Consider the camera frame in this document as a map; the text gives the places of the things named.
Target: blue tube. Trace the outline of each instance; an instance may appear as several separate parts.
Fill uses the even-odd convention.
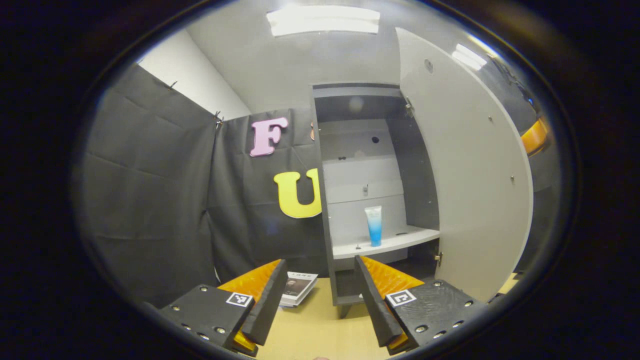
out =
[[[367,214],[367,223],[369,224],[369,237],[371,238],[371,246],[376,247],[382,244],[382,206],[372,206],[364,209]]]

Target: book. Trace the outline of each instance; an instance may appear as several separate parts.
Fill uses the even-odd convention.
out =
[[[287,275],[289,278],[280,299],[280,306],[296,307],[316,285],[318,275],[291,271],[287,272]]]

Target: fluorescent light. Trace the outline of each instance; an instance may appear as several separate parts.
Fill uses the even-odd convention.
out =
[[[267,14],[274,37],[312,31],[378,33],[380,13],[351,6],[286,6]]]
[[[486,65],[485,59],[460,44],[456,45],[456,50],[451,56],[474,70],[480,70]]]
[[[482,50],[486,51],[487,54],[493,56],[494,58],[498,58],[498,54],[493,51],[493,49],[491,47],[489,47],[489,45],[485,44],[484,42],[482,42],[480,39],[478,39],[475,36],[469,35],[469,40],[473,41],[473,43],[475,43],[476,45],[478,45]]]

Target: cabinet door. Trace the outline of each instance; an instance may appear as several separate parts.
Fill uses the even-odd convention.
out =
[[[396,31],[400,89],[413,106],[438,194],[443,258],[436,277],[487,301],[514,270],[529,235],[533,192],[524,146],[472,69]]]

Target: cabinet shelf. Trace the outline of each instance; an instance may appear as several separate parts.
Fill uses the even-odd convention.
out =
[[[440,231],[405,225],[403,227],[396,227],[386,231],[383,230],[382,244],[377,247],[371,246],[371,241],[368,236],[361,236],[353,238],[353,240],[348,239],[346,241],[341,241],[342,243],[347,244],[333,247],[333,259],[348,259],[356,255],[367,256],[380,254],[382,252],[389,252],[425,243],[439,237]]]

